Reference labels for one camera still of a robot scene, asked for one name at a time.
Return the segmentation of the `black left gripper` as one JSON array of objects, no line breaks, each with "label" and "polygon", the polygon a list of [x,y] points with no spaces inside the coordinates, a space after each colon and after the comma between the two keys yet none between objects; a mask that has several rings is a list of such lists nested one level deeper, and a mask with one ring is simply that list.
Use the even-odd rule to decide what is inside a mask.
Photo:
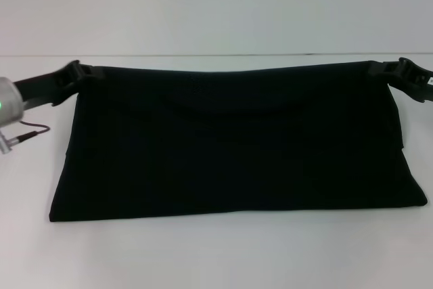
[{"label": "black left gripper", "polygon": [[52,95],[52,106],[59,106],[78,92],[81,81],[102,79],[102,68],[72,61],[60,70],[14,82],[23,101]]}]

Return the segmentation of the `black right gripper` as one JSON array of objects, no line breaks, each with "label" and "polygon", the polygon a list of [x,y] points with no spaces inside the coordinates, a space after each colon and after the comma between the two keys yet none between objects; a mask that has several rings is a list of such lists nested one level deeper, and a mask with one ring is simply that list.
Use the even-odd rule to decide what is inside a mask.
[{"label": "black right gripper", "polygon": [[418,102],[433,102],[433,72],[407,58],[391,62],[370,62],[367,75],[382,81],[398,81],[397,89],[415,90]]}]

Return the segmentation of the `black shirt with FREE print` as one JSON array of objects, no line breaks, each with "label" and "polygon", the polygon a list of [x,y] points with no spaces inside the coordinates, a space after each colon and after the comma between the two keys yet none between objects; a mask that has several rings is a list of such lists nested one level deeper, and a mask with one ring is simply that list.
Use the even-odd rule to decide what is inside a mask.
[{"label": "black shirt with FREE print", "polygon": [[49,219],[424,206],[394,98],[370,67],[96,66]]}]

